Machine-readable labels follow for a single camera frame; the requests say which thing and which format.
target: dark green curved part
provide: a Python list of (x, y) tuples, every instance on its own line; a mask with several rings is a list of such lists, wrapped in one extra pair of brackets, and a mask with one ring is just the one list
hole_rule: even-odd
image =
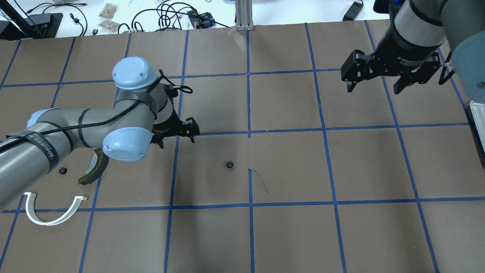
[(103, 153), (101, 148), (94, 149), (97, 157), (96, 164), (85, 176), (78, 179), (78, 184), (87, 185), (96, 181), (104, 172), (110, 158)]

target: black nut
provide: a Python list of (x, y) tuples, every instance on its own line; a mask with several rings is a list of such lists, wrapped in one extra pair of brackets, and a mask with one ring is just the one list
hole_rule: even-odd
[(67, 169), (64, 168), (64, 167), (62, 167), (62, 168), (59, 169), (59, 173), (60, 174), (66, 174), (67, 173)]

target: grid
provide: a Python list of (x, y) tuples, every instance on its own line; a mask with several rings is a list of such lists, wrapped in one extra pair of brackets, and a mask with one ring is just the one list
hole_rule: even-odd
[[(370, 43), (372, 45), (372, 49), (375, 50), (375, 45), (374, 45), (374, 40), (372, 38), (371, 32), (369, 30), (369, 26), (367, 21), (365, 21), (365, 26), (367, 29), (367, 33), (369, 36)], [(327, 167), (328, 167), (328, 174), (329, 174), (329, 180), (330, 180), (330, 187), (331, 187), (331, 196), (332, 200), (331, 201), (311, 201), (311, 202), (271, 202), (271, 203), (255, 203), (253, 201), (253, 175), (251, 169), (248, 170), (248, 196), (249, 200), (246, 203), (236, 203), (236, 204), (217, 204), (217, 205), (174, 205), (174, 192), (175, 192), (175, 186), (176, 186), (176, 176), (177, 176), (177, 167), (178, 167), (178, 152), (179, 152), (179, 144), (180, 144), (180, 139), (179, 137), (176, 137), (176, 143), (175, 143), (175, 156), (174, 156), (174, 163), (173, 163), (173, 171), (172, 171), (172, 181), (171, 181), (171, 191), (170, 191), (170, 202), (169, 205), (164, 205), (164, 206), (134, 206), (134, 207), (97, 207), (97, 196), (99, 192), (99, 187), (101, 184), (101, 177), (97, 181), (96, 185), (96, 190), (94, 193), (93, 197), (93, 203), (91, 208), (79, 208), (79, 212), (89, 212), (89, 222), (85, 234), (85, 240), (84, 240), (84, 245), (82, 249), (82, 255), (81, 255), (81, 262), (79, 266), (79, 272), (83, 272), (83, 267), (84, 267), (84, 259), (86, 256), (86, 251), (87, 251), (87, 246), (90, 238), (90, 233), (91, 233), (91, 225), (93, 222), (93, 217), (96, 212), (109, 212), (109, 211), (143, 211), (143, 210), (166, 210), (168, 212), (168, 219), (167, 219), (167, 233), (166, 233), (166, 245), (165, 245), (165, 250), (164, 250), (164, 272), (169, 271), (169, 253), (170, 253), (170, 243), (171, 243), (171, 233), (172, 233), (172, 216), (173, 212), (176, 210), (194, 210), (194, 209), (212, 209), (212, 208), (249, 208), (249, 241), (250, 241), (250, 269), (251, 272), (254, 273), (256, 272), (256, 265), (255, 265), (255, 234), (254, 234), (254, 208), (255, 207), (278, 207), (278, 206), (333, 206), (334, 207), (334, 216), (335, 216), (335, 223), (336, 223), (336, 237), (338, 240), (338, 246), (339, 246), (339, 255), (340, 255), (340, 261), (341, 261), (341, 271), (342, 272), (347, 272), (347, 263), (346, 263), (346, 256), (345, 256), (345, 245), (343, 243), (342, 239), (342, 231), (341, 231), (341, 225), (340, 225), (340, 215), (339, 215), (339, 206), (340, 205), (363, 205), (363, 204), (404, 204), (404, 203), (412, 203), (416, 204), (418, 211), (419, 211), (419, 216), (420, 216), (420, 221), (422, 224), (422, 229), (425, 234), (426, 238), (426, 243), (429, 249), (429, 255), (431, 257), (431, 261), (433, 264), (433, 268), (435, 272), (440, 272), (439, 269), (439, 264), (436, 260), (435, 257), (435, 252), (433, 249), (433, 244), (429, 235), (428, 227), (427, 227), (427, 222), (424, 216), (424, 212), (422, 209), (422, 203), (431, 203), (431, 202), (459, 202), (459, 201), (485, 201), (485, 196), (469, 196), (469, 197), (445, 197), (445, 198), (421, 198), (418, 194), (418, 190), (414, 181), (414, 176), (413, 176), (413, 171), (411, 168), (411, 164), (409, 162), (409, 158), (406, 152), (406, 146), (404, 144), (403, 136), (401, 134), (401, 129), (402, 128), (426, 128), (426, 127), (457, 127), (457, 126), (472, 126), (473, 123), (470, 119), (470, 116), (466, 110), (464, 100), (462, 99), (460, 92), (458, 91), (458, 88), (451, 79), (453, 88), (456, 92), (457, 99), (459, 100), (461, 106), (463, 107), (463, 110), (467, 116), (468, 122), (461, 122), (461, 123), (442, 123), (442, 124), (407, 124), (407, 125), (400, 125), (398, 123), (398, 119), (396, 117), (396, 113), (394, 111), (393, 107), (393, 102), (391, 100), (391, 96), (388, 91), (388, 87), (386, 84), (386, 80), (384, 77), (381, 77), (382, 83), (386, 92), (387, 96), (387, 101), (392, 113), (392, 118), (394, 121), (394, 124), (391, 125), (377, 125), (377, 126), (347, 126), (347, 127), (327, 127), (325, 125), (325, 118), (323, 115), (323, 108), (322, 108), (322, 102), (321, 102), (321, 97), (320, 97), (320, 89), (319, 89), (319, 81), (317, 78), (317, 72), (325, 72), (325, 71), (339, 71), (339, 68), (330, 68), (330, 69), (317, 69), (315, 65), (315, 58), (314, 58), (314, 53), (313, 53), (313, 48), (312, 48), (312, 41), (310, 38), (310, 31), (308, 28), (308, 25), (305, 24), (305, 31), (306, 31), (306, 37), (307, 37), (307, 42), (308, 42), (308, 48), (310, 52), (310, 58), (311, 58), (311, 65), (312, 69), (304, 69), (304, 70), (286, 70), (286, 71), (268, 71), (268, 72), (251, 72), (251, 60), (250, 60), (250, 33), (246, 33), (246, 59), (247, 59), (247, 72), (246, 73), (227, 73), (227, 74), (205, 74), (205, 75), (185, 75), (186, 72), (186, 62), (187, 62), (187, 49), (188, 49), (188, 44), (189, 44), (189, 37), (191, 31), (187, 31), (185, 35), (185, 45), (184, 45), (184, 55), (183, 55), (183, 65), (182, 65), (182, 73), (181, 76), (171, 76), (169, 78), (171, 79), (180, 79), (181, 84), (184, 84), (185, 79), (189, 78), (204, 78), (204, 77), (231, 77), (231, 76), (246, 76), (247, 80), (247, 131), (232, 131), (232, 132), (208, 132), (208, 133), (202, 133), (202, 136), (214, 136), (214, 135), (248, 135), (248, 138), (251, 138), (253, 134), (269, 134), (269, 133), (290, 133), (290, 132), (321, 132), (323, 135), (323, 142), (324, 142), (324, 150), (325, 150), (325, 156), (326, 156), (326, 162), (327, 162)], [(125, 51), (125, 57), (128, 56), (129, 52), (129, 46), (130, 46), (130, 41), (131, 41), (131, 34), (128, 36), (128, 42), (126, 45), (126, 51)], [(62, 75), (59, 79), (58, 82), (52, 82), (52, 83), (37, 83), (37, 84), (17, 84), (17, 85), (4, 85), (5, 80), (7, 78), (7, 75), (9, 73), (9, 70), (12, 66), (12, 63), (15, 60), (15, 57), (17, 55), (18, 49), (21, 45), (21, 41), (19, 41), (17, 48), (14, 52), (14, 55), (10, 61), (10, 64), (8, 66), (7, 72), (5, 73), (3, 80), (0, 84), (0, 90), (3, 87), (22, 87), (22, 86), (40, 86), (40, 85), (56, 85), (57, 89), (54, 94), (54, 98), (52, 100), (51, 107), (54, 106), (57, 95), (59, 93), (59, 89), (61, 88), (62, 85), (72, 85), (72, 84), (87, 84), (87, 83), (104, 83), (104, 82), (112, 82), (112, 80), (96, 80), (96, 81), (75, 81), (75, 82), (64, 82), (63, 77), (66, 71), (66, 68), (69, 64), (69, 59), (71, 57), (71, 54), (73, 52), (74, 45), (76, 43), (76, 38), (72, 38), (72, 43), (70, 46), (70, 50), (67, 56), (67, 59), (65, 61), (65, 65), (63, 68)], [(251, 76), (252, 75), (268, 75), (268, 74), (292, 74), (292, 73), (309, 73), (311, 72), (313, 74), (314, 78), (314, 85), (315, 85), (315, 90), (316, 90), (316, 98), (317, 98), (317, 103), (318, 103), (318, 110), (319, 110), (319, 116), (320, 116), (320, 122), (321, 122), (321, 127), (318, 128), (297, 128), (297, 129), (274, 129), (274, 130), (252, 130), (251, 128)], [(178, 114), (181, 116), (182, 114), (182, 104), (183, 104), (183, 93), (180, 94), (180, 98), (178, 101)], [(328, 144), (328, 137), (327, 137), (327, 132), (329, 131), (344, 131), (344, 130), (367, 130), (367, 129), (395, 129), (399, 138), (399, 143), (402, 149), (402, 153), (404, 156), (405, 160), (405, 165), (408, 171), (408, 175), (411, 181), (411, 186), (413, 189), (414, 193), (414, 198), (409, 198), (409, 199), (383, 199), (383, 200), (338, 200), (336, 189), (335, 189), (335, 184), (334, 184), (334, 177), (333, 177), (333, 170), (332, 170), (332, 159), (331, 159), (331, 153), (329, 150), (329, 144)], [(3, 249), (3, 253), (0, 259), (0, 269), (1, 266), (4, 262), (5, 255), (8, 252), (8, 247), (9, 243), (12, 237), (12, 233), (15, 230), (16, 227), (16, 221), (21, 213), (25, 213), (24, 209), (21, 209), (21, 205), (23, 202), (23, 196), (20, 198), (20, 201), (17, 205), (16, 209), (11, 209), (11, 210), (5, 210), (4, 213), (7, 214), (14, 214), (14, 218), (11, 224), (10, 232), (8, 234), (8, 237), (6, 239), (6, 244)], [(65, 212), (67, 211), (66, 208), (54, 208), (54, 209), (36, 209), (35, 210), (37, 213), (44, 213), (44, 212)]]

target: white plastic arc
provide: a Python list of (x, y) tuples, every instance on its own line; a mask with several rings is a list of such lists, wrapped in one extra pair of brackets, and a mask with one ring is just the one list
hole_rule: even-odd
[(58, 225), (60, 223), (65, 222), (78, 210), (79, 206), (81, 205), (81, 202), (83, 200), (88, 199), (87, 197), (84, 197), (84, 196), (74, 196), (74, 201), (72, 201), (71, 207), (61, 217), (50, 222), (43, 222), (37, 217), (33, 208), (36, 194), (32, 192), (24, 192), (24, 195), (27, 196), (27, 201), (25, 202), (25, 212), (27, 213), (27, 217), (29, 217), (29, 219), (32, 222), (38, 225), (49, 225), (49, 226)]

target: light blue joint cap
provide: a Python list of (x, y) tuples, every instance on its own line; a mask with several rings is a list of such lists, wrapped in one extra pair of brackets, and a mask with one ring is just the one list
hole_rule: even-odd
[(124, 90), (142, 89), (157, 79), (157, 73), (142, 57), (128, 57), (119, 61), (112, 72), (114, 84)]
[(103, 152), (115, 160), (136, 162), (145, 158), (151, 139), (151, 132), (145, 128), (120, 128), (105, 136)]
[(27, 128), (31, 127), (32, 125), (34, 125), (40, 118), (40, 116), (49, 111), (49, 110), (52, 110), (52, 109), (59, 109), (59, 108), (49, 108), (49, 109), (42, 109), (42, 110), (39, 110), (39, 111), (36, 111), (34, 112), (32, 115), (31, 115), (31, 118), (29, 119), (29, 121), (27, 122)]
[(453, 51), (452, 64), (472, 101), (485, 103), (485, 31), (461, 42)]

